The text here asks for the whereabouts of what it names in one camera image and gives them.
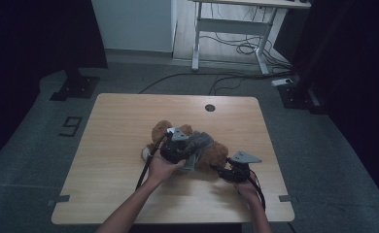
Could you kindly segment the person's left hand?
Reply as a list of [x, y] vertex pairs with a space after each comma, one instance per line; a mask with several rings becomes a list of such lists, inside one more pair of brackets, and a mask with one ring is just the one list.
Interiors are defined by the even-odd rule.
[[147, 177], [147, 182], [155, 185], [160, 185], [171, 177], [171, 175], [186, 164], [185, 159], [178, 163], [171, 163], [165, 160], [159, 153], [153, 156], [150, 164], [150, 171]]

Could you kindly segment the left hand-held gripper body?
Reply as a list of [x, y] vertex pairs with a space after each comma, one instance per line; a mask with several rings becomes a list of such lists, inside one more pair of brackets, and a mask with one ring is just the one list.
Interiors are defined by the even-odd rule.
[[176, 127], [168, 128], [166, 137], [167, 140], [160, 149], [160, 154], [164, 159], [177, 164], [190, 156], [190, 151], [187, 149], [190, 137], [181, 129]]

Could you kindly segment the dark curtain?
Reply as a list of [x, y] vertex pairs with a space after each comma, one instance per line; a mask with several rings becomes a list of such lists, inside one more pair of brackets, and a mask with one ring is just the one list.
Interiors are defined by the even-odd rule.
[[0, 0], [0, 149], [32, 107], [43, 77], [106, 66], [91, 0]]
[[309, 0], [293, 66], [379, 188], [379, 0]]

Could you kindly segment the black stand base plate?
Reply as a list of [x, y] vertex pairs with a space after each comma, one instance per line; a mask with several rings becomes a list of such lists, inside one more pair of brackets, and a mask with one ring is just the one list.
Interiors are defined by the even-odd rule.
[[313, 115], [326, 113], [312, 87], [303, 89], [298, 85], [285, 84], [277, 89], [286, 109], [307, 110]]
[[66, 101], [68, 98], [89, 99], [92, 96], [99, 83], [99, 77], [84, 76], [78, 68], [67, 68], [64, 72], [66, 81], [60, 90], [51, 96], [51, 101]]

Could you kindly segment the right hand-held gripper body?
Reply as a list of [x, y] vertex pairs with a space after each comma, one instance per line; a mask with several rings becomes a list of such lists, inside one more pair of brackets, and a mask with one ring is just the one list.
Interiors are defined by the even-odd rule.
[[250, 177], [250, 164], [261, 163], [262, 160], [244, 151], [238, 151], [231, 159], [234, 165], [230, 169], [222, 168], [219, 177], [232, 183], [242, 183]]

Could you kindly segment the white cabinet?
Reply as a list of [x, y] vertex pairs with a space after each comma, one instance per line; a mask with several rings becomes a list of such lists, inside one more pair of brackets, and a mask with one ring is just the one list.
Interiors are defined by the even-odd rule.
[[172, 52], [178, 0], [91, 0], [108, 50]]

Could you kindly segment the grey towel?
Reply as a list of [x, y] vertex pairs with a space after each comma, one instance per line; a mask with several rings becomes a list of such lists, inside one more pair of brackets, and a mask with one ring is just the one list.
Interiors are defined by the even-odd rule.
[[186, 160], [183, 171], [194, 171], [195, 164], [198, 162], [204, 149], [210, 147], [214, 143], [213, 138], [206, 132], [194, 131], [186, 142], [183, 150], [183, 157]]

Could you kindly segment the person's right hand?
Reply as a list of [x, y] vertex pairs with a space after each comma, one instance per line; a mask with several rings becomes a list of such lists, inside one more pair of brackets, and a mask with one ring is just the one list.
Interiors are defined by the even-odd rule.
[[236, 183], [234, 185], [234, 187], [236, 188], [236, 190], [240, 193], [240, 195], [245, 199], [245, 201], [248, 204], [259, 204], [260, 203], [258, 193], [251, 183], [249, 183], [249, 182]]

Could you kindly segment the white desk frame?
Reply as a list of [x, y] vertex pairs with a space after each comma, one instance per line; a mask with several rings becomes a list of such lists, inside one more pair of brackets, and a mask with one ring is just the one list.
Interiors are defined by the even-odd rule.
[[[263, 54], [267, 39], [279, 9], [304, 9], [311, 8], [308, 0], [190, 0], [197, 5], [195, 18], [195, 39], [192, 49], [191, 70], [196, 72], [199, 69], [199, 39], [201, 32], [217, 32], [237, 35], [261, 36], [262, 39], [255, 51], [258, 66], [263, 75], [268, 75], [269, 71], [265, 63]], [[217, 19], [202, 16], [202, 6], [204, 4], [225, 4], [253, 7], [272, 8], [273, 12], [268, 21], [246, 21], [234, 19]]]

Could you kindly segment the brown teddy bear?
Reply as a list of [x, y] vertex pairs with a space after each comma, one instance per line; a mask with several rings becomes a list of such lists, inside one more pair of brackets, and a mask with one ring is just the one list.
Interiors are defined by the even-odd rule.
[[[166, 142], [167, 129], [172, 127], [174, 126], [168, 120], [161, 120], [154, 126], [154, 128], [152, 129], [153, 141], [150, 144], [146, 145], [142, 150], [141, 157], [144, 161], [147, 160], [150, 152], [155, 148], [155, 145], [159, 141], [163, 143]], [[195, 131], [188, 124], [184, 124], [176, 128], [181, 129], [188, 136], [190, 136]], [[211, 173], [213, 170], [210, 168], [210, 165], [224, 167], [226, 164], [227, 156], [228, 148], [225, 145], [214, 140], [214, 143], [210, 147], [204, 149], [201, 153], [198, 162], [195, 164], [194, 171]]]

